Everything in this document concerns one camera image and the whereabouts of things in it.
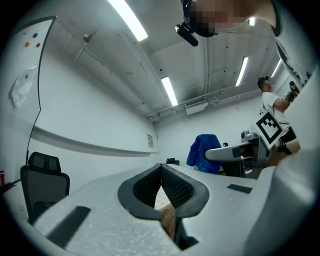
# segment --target tube light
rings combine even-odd
[[[108,2],[121,16],[139,42],[148,37],[145,29],[125,0],[108,0]]]
[[[279,62],[278,62],[278,64],[276,65],[276,67],[275,67],[275,69],[274,69],[274,71],[273,71],[273,73],[272,73],[272,75],[271,75],[272,78],[275,76],[275,74],[276,74],[276,72],[277,72],[277,70],[278,70],[278,68],[279,68],[279,66],[280,66],[280,63],[281,63],[281,59],[279,59]]]
[[[239,86],[240,85],[242,77],[244,76],[245,71],[246,71],[248,60],[249,60],[248,57],[243,57],[241,71],[240,71],[239,78],[238,78],[238,81],[236,82],[235,86]]]
[[[249,25],[250,25],[250,26],[254,26],[255,23],[256,23],[256,18],[250,18],[250,19],[249,19]]]
[[[178,102],[177,102],[177,99],[176,99],[176,95],[175,95],[174,89],[172,88],[169,76],[166,76],[166,77],[162,78],[161,81],[162,81],[163,86],[164,86],[164,88],[166,90],[166,93],[169,96],[169,99],[171,101],[172,106],[175,107],[176,105],[178,105]]]

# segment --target chair headrest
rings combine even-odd
[[[33,152],[28,160],[31,169],[46,173],[61,173],[59,158],[39,152]]]

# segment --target white ceiling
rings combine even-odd
[[[145,116],[171,107],[162,77],[170,77],[178,103],[215,91],[208,97],[222,101],[257,90],[257,78],[270,76],[279,61],[271,27],[263,21],[256,20],[254,27],[246,23],[234,33],[197,36],[199,46],[192,47],[175,31],[183,21],[180,0],[126,1],[148,34],[142,42],[107,0],[43,2],[32,17],[57,16],[49,40],[73,59],[84,34],[96,32],[85,49],[106,67],[85,51],[77,62]],[[244,56],[248,66],[235,87]]]

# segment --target person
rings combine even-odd
[[[280,0],[181,0],[185,20],[203,37],[236,28],[251,17],[270,24],[278,55],[303,87],[313,74],[318,56],[305,30]]]
[[[296,138],[294,131],[288,123],[284,111],[290,106],[290,102],[286,99],[281,99],[278,95],[271,92],[271,84],[268,81],[269,77],[260,77],[257,80],[258,87],[262,91],[262,101],[264,108],[273,113],[275,119],[280,123],[285,134],[281,137],[284,143],[293,141]]]
[[[290,85],[291,93],[292,93],[292,95],[293,95],[293,99],[295,99],[296,97],[298,97],[300,91],[299,91],[299,89],[298,89],[298,87],[296,86],[296,84],[295,84],[294,81],[291,81],[291,82],[289,83],[289,85]]]

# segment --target camera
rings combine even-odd
[[[193,35],[194,31],[186,22],[176,25],[175,31],[193,47],[197,47],[199,45],[198,40]]]

